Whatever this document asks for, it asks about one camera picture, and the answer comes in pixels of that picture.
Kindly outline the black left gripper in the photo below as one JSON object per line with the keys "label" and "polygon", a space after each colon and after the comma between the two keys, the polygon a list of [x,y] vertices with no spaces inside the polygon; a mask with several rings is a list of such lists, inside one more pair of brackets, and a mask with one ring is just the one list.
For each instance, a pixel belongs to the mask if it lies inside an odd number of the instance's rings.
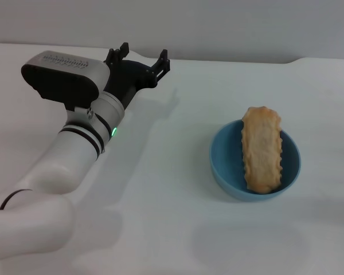
{"label": "black left gripper", "polygon": [[129,54],[129,44],[124,42],[119,49],[110,49],[106,65],[111,75],[104,88],[105,92],[115,96],[126,109],[136,93],[145,88],[155,88],[170,71],[170,60],[167,49],[163,49],[158,60],[152,66],[141,62],[122,60]]}

